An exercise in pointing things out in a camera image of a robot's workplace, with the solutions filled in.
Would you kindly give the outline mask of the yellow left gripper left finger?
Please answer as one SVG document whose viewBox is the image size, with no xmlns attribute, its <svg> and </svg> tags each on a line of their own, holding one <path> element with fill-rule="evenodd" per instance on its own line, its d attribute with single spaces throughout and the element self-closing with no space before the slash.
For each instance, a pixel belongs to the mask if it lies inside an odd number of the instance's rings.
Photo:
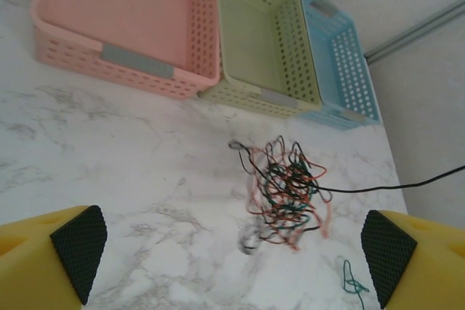
<svg viewBox="0 0 465 310">
<path fill-rule="evenodd" d="M 108 230 L 97 205 L 1 226 L 1 308 L 81 309 L 87 305 Z"/>
</svg>

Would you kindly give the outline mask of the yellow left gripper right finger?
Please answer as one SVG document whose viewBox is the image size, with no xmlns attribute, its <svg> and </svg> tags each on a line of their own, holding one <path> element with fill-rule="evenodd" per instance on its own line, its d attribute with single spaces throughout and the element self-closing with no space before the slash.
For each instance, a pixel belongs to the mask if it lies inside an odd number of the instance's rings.
<svg viewBox="0 0 465 310">
<path fill-rule="evenodd" d="M 381 309 L 463 309 L 464 231 L 368 212 L 361 244 Z"/>
</svg>

